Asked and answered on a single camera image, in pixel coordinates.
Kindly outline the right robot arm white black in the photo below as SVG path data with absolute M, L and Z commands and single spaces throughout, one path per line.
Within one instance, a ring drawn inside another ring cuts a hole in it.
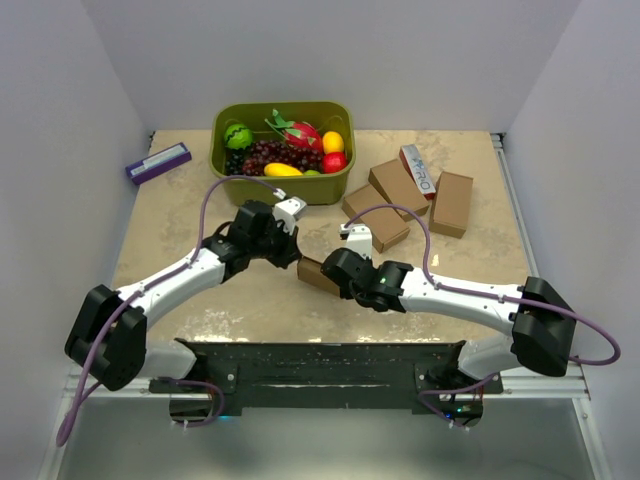
M 428 277 L 402 262 L 376 267 L 347 248 L 333 251 L 320 270 L 338 286 L 342 298 L 364 308 L 436 313 L 497 331 L 494 337 L 465 341 L 446 367 L 446 382 L 456 392 L 469 392 L 488 375 L 518 367 L 549 377 L 566 374 L 576 320 L 560 294 L 541 278 L 496 285 Z

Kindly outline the brown paper box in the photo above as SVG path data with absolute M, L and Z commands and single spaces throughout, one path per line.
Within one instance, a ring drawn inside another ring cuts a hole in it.
M 297 263 L 297 278 L 314 288 L 339 297 L 340 289 L 321 272 L 321 263 L 303 256 Z

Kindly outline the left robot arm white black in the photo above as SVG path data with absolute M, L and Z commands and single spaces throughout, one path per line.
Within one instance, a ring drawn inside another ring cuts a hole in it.
M 306 204 L 292 197 L 270 206 L 249 200 L 235 218 L 198 240 L 183 259 L 118 289 L 99 285 L 86 295 L 65 354 L 110 391 L 137 378 L 172 378 L 185 392 L 200 390 L 207 368 L 178 340 L 152 345 L 147 333 L 193 296 L 246 270 L 254 259 L 277 268 L 298 261 L 297 221 Z

